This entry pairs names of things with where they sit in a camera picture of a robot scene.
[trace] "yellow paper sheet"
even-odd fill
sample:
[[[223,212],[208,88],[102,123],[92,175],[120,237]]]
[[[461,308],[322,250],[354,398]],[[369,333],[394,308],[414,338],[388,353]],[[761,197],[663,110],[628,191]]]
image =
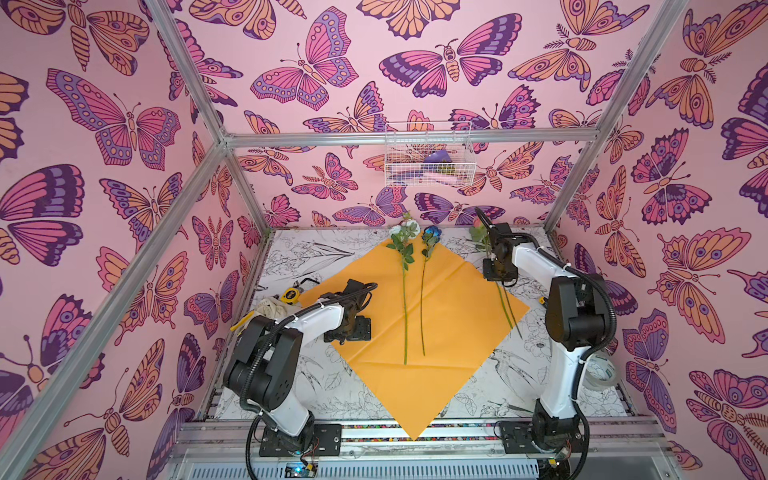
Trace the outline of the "yellow paper sheet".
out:
[[[402,268],[399,252],[386,248],[387,243],[390,240],[305,292],[301,303],[308,306],[324,293],[340,292],[349,279],[379,284],[361,313],[371,319],[371,341],[333,345],[406,433],[416,439],[511,330],[496,284],[438,244],[426,262],[422,304],[425,354],[422,352],[419,304],[425,245],[419,237],[412,242],[415,262],[405,278],[408,364],[404,365]],[[528,307],[512,295],[508,299],[519,321]]]

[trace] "butterfly antenna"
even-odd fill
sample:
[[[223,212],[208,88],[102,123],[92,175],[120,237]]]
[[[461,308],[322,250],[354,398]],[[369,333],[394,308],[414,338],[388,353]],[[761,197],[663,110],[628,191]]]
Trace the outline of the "butterfly antenna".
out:
[[[29,367],[32,364],[32,360],[34,359],[34,356],[32,356],[32,345],[29,342],[29,335],[24,335],[22,338],[27,343],[27,348],[29,349],[29,363],[15,362],[15,361],[9,359],[7,356],[5,356],[5,354],[3,352],[0,352],[0,359],[5,359],[9,363],[13,363],[14,365]]]

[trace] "orange butterfly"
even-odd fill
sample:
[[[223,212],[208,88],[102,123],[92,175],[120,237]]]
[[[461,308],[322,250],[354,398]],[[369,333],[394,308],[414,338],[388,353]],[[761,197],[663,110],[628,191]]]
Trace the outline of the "orange butterfly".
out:
[[[304,15],[304,10],[298,0],[277,0],[277,3],[281,4],[288,12],[306,20],[306,15]],[[256,10],[256,14],[245,24],[243,33],[256,40],[267,40],[275,32],[277,26],[275,11],[270,0],[239,0],[237,2],[195,0],[190,5],[190,15],[198,20],[224,23],[233,27],[248,20],[254,10]]]
[[[576,115],[570,111],[563,110],[562,108],[555,108],[549,112],[549,123],[554,128],[595,128],[600,120],[600,112],[602,110],[593,111],[588,117],[585,117],[583,113],[576,110],[576,113],[581,115],[581,120],[576,118]],[[565,141],[553,141],[553,145],[564,144]]]
[[[536,154],[544,146],[543,141],[529,141],[517,149],[512,155],[506,157],[504,161],[498,166],[493,168],[498,159],[498,155],[493,160],[493,164],[490,167],[486,167],[482,173],[475,172],[475,179],[472,181],[472,185],[459,188],[458,192],[461,195],[474,195],[479,194],[480,190],[485,186],[485,180],[487,179],[491,186],[498,191],[502,191],[502,179],[499,177],[510,178],[512,180],[520,180],[526,178],[533,172],[533,160],[536,158]]]
[[[739,5],[721,21],[720,14],[705,19],[701,24],[694,23],[694,10],[689,9],[683,21],[683,41],[694,54],[701,58],[685,58],[680,68],[690,73],[673,78],[661,85],[650,96],[645,107],[648,108],[658,99],[663,99],[669,109],[679,107],[680,118],[697,127],[712,128],[714,112],[712,98],[707,84],[698,75],[702,72],[710,83],[717,81],[712,66],[725,61],[730,52],[718,55],[737,41],[752,33],[768,19],[768,3],[751,2]]]
[[[29,98],[29,83],[0,71],[0,117],[19,111]],[[0,162],[6,158],[18,158],[16,151],[24,144],[23,130],[13,118],[0,118]]]
[[[17,0],[2,2],[5,14],[19,27],[38,35],[52,35],[66,18],[65,7],[72,25],[69,29],[74,56],[85,71],[91,59],[91,44],[86,25],[96,46],[112,68],[123,75],[133,75],[138,68],[136,52],[149,37],[149,25],[141,17],[128,12],[107,10],[86,15],[82,0]]]
[[[603,153],[611,150],[611,165],[618,162],[625,151],[632,150],[643,143],[643,132],[637,130],[624,131],[625,128],[631,127],[632,125],[624,125],[622,127],[621,124],[623,122],[624,117],[619,120],[618,124],[614,125],[613,130],[611,130],[611,135],[608,136],[608,142],[605,144],[605,149],[603,149]]]
[[[145,420],[160,405],[163,385],[158,382],[163,365],[165,341],[159,339],[149,348],[136,368],[131,383],[125,391],[123,401],[115,412],[114,403],[102,415],[86,413],[64,423],[68,427],[74,420],[85,416],[104,419],[104,426],[75,435],[49,447],[35,456],[31,467],[24,474],[24,480],[45,478],[87,478],[98,475],[104,461],[107,434],[111,435],[112,446],[120,455],[129,456],[130,438],[122,419],[131,422]],[[120,381],[128,369],[125,369]]]
[[[450,20],[461,0],[362,0],[357,9],[374,18],[386,18],[389,31],[408,40],[420,38],[431,20]]]
[[[574,35],[605,35],[631,25],[648,11],[649,5],[643,5],[629,15],[620,14],[611,2],[603,2],[598,7],[598,0],[560,0],[560,8]],[[558,24],[557,30],[560,40],[547,43],[544,48],[566,45],[575,51],[589,51],[597,47],[588,38],[569,38],[568,30],[563,25]],[[541,81],[552,75],[555,80],[577,78],[581,81],[579,89],[587,91],[592,73],[587,61],[575,51],[560,48],[547,52],[514,67],[507,75],[528,81]]]
[[[250,110],[245,111],[245,118],[248,120],[251,130],[254,134],[268,135],[278,134],[280,129],[268,118],[256,115]],[[286,183],[293,185],[293,175],[281,164],[281,161],[289,160],[287,153],[304,153],[312,150],[314,147],[258,147],[251,148],[248,153],[253,155],[244,155],[238,157],[240,166],[249,172],[263,171],[267,175],[279,175],[285,178]]]
[[[627,169],[622,165],[616,170],[616,174],[614,175],[613,180],[611,180],[608,189],[600,194],[598,201],[595,203],[595,206],[598,209],[598,215],[605,220],[610,220],[610,222],[599,227],[594,232],[597,235],[611,234],[611,236],[608,237],[607,242],[605,242],[605,248],[603,250],[606,262],[613,266],[620,263],[621,266],[629,270],[633,275],[644,278],[645,263],[643,263],[643,259],[640,258],[640,254],[637,252],[637,249],[632,242],[630,242],[627,236],[620,230],[621,228],[629,230],[624,226],[624,217],[619,220],[621,204],[624,202],[624,188],[626,186]],[[629,205],[627,205],[627,213],[624,215],[626,216],[628,213]]]

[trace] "tape measure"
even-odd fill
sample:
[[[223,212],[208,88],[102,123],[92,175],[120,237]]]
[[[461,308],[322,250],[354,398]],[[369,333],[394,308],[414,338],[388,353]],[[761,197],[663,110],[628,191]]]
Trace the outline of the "tape measure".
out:
[[[315,279],[312,278],[305,278],[304,280],[301,280],[301,282],[296,281],[292,287],[290,287],[288,290],[285,291],[285,293],[280,297],[280,301],[283,303],[287,303],[288,305],[294,305],[299,302],[299,297],[302,293],[304,293],[306,290],[302,287],[304,282],[313,282],[316,285],[320,285],[320,282],[318,282]]]

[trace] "black cable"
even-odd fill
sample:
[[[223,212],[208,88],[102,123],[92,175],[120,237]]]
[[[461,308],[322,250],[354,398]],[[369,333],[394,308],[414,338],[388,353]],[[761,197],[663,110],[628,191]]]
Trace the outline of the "black cable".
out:
[[[245,439],[245,469],[246,472],[248,472],[250,480],[259,480],[256,477],[256,473],[253,472],[253,466],[250,464],[250,444],[253,440],[253,436],[256,434],[256,429],[258,428],[260,421],[261,415],[257,415],[257,417],[253,419],[253,422],[250,424],[250,428],[248,429],[248,438]]]

